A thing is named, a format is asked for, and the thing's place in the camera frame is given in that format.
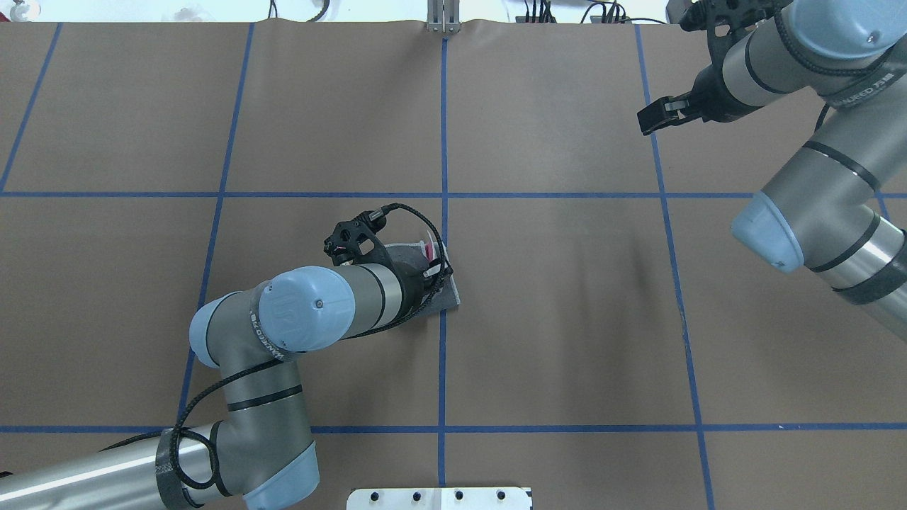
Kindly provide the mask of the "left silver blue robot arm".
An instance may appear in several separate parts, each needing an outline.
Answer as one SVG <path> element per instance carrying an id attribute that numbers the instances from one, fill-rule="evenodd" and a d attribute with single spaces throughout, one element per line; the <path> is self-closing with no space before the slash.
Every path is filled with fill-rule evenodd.
<path id="1" fill-rule="evenodd" d="M 192 351 L 221 379 L 176 423 L 93 455 L 4 475 L 4 509 L 202 509 L 242 497 L 286 509 L 320 484 L 299 356 L 396 327 L 431 306 L 450 265 L 288 271 L 203 306 Z"/>

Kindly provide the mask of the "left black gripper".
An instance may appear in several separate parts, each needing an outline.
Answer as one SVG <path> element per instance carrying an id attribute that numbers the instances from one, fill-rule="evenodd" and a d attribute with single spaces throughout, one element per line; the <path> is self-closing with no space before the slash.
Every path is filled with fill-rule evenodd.
<path id="1" fill-rule="evenodd" d="M 404 257 L 394 259 L 394 267 L 398 270 L 404 298 L 398 315 L 395 319 L 418 309 L 424 304 L 432 284 L 444 282 L 454 273 L 447 259 L 434 259 L 428 262 L 424 257 Z"/>

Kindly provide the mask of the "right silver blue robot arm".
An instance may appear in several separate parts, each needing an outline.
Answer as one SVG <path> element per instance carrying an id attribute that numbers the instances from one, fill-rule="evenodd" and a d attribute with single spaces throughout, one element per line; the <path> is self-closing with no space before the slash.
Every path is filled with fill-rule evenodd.
<path id="1" fill-rule="evenodd" d="M 813 134 L 732 221 L 783 273 L 804 267 L 905 338 L 905 229 L 868 201 L 905 171 L 903 1 L 693 1 L 710 65 L 680 96 L 637 114 L 644 135 L 691 120 L 731 123 L 804 88 L 823 101 Z"/>

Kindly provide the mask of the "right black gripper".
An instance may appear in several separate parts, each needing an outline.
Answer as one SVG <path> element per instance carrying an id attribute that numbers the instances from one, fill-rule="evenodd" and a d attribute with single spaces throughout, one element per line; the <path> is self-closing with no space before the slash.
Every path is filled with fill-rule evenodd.
<path id="1" fill-rule="evenodd" d="M 719 69 L 709 65 L 694 79 L 689 98 L 664 96 L 651 101 L 637 112 L 637 122 L 639 132 L 649 136 L 656 130 L 684 125 L 692 117 L 703 122 L 731 123 L 744 116 L 746 105 L 732 96 Z"/>

